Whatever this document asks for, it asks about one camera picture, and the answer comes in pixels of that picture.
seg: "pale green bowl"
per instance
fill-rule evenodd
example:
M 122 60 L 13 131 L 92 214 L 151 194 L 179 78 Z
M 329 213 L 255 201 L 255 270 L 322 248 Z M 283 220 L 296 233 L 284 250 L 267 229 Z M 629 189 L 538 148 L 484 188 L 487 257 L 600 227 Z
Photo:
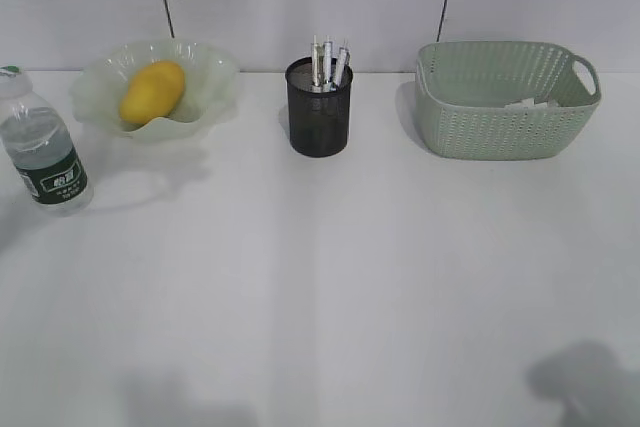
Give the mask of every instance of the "pale green bowl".
M 167 118 L 139 127 L 120 119 L 118 107 L 129 80 L 141 68 L 159 60 L 177 62 L 185 72 L 186 89 Z M 187 137 L 210 126 L 233 106 L 236 62 L 202 42 L 178 39 L 140 41 L 114 51 L 87 67 L 71 86 L 73 116 L 108 132 L 143 142 Z

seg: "woven basket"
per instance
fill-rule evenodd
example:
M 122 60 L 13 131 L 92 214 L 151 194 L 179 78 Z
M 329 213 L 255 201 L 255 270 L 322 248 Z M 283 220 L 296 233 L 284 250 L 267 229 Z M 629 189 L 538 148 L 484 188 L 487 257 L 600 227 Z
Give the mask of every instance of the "woven basket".
M 593 78 L 590 94 L 574 70 Z M 559 107 L 505 108 L 527 98 Z M 443 157 L 527 160 L 566 148 L 600 103 L 593 66 L 554 44 L 444 42 L 424 47 L 416 72 L 417 124 Z

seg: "black mesh cup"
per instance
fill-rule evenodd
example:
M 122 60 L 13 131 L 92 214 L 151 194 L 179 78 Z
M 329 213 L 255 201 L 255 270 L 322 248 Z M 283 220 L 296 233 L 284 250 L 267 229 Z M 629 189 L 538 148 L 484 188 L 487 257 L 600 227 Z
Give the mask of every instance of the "black mesh cup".
M 289 97 L 291 146 L 309 157 L 328 157 L 347 145 L 353 71 L 345 67 L 333 92 L 313 92 L 311 57 L 300 59 L 285 73 Z

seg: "yellow fruit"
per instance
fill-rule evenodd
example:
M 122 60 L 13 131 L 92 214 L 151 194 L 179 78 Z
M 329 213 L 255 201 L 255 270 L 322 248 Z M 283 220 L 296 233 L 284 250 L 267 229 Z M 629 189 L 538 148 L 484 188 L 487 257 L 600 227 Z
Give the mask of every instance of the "yellow fruit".
M 120 118 L 144 125 L 169 115 L 182 97 L 184 83 L 184 71 L 175 62 L 161 60 L 146 66 L 129 82 L 120 102 Z

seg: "water bottle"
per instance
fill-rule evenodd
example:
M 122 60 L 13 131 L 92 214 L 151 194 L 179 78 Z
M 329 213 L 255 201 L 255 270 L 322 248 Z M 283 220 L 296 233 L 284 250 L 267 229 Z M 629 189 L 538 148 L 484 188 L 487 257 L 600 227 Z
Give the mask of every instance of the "water bottle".
M 0 68 L 0 139 L 44 210 L 67 216 L 91 202 L 93 189 L 64 121 L 14 66 Z

